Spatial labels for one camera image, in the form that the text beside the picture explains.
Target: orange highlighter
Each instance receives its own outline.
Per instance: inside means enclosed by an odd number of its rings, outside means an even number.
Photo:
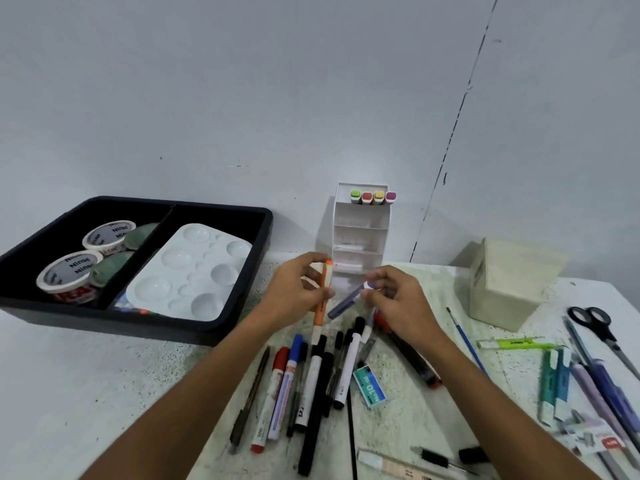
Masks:
[[[330,286],[331,285],[331,277],[333,274],[333,261],[331,259],[327,260],[324,263],[322,270],[322,277],[320,278],[320,282],[318,283],[322,286]],[[320,335],[322,335],[322,325],[324,323],[324,313],[326,312],[326,301],[323,301],[316,307],[316,313],[314,315],[314,328],[311,332],[311,345],[317,345],[318,340],[320,340]]]

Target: package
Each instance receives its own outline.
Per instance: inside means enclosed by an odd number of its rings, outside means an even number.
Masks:
[[[469,316],[518,331],[566,261],[560,253],[485,238],[470,269]]]

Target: purple pen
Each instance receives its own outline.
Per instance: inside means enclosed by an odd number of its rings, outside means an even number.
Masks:
[[[333,320],[334,318],[338,318],[340,315],[345,313],[350,307],[356,304],[356,301],[360,298],[360,292],[362,290],[375,290],[376,284],[373,281],[365,281],[363,284],[358,286],[350,295],[343,299],[340,303],[334,306],[327,316],[329,320]]]

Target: yellow-green highlighter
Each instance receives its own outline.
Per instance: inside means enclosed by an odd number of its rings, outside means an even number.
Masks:
[[[483,350],[555,349],[559,345],[545,337],[524,337],[523,339],[478,340],[478,348]]]

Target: tape roll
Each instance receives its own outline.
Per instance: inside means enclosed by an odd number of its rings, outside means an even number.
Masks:
[[[102,224],[82,240],[84,249],[98,251],[103,256],[119,253],[124,250],[124,238],[136,228],[131,221],[113,221]]]
[[[36,285],[55,300],[80,305],[95,298],[97,290],[89,284],[91,269],[104,257],[85,250],[62,256],[42,270]]]

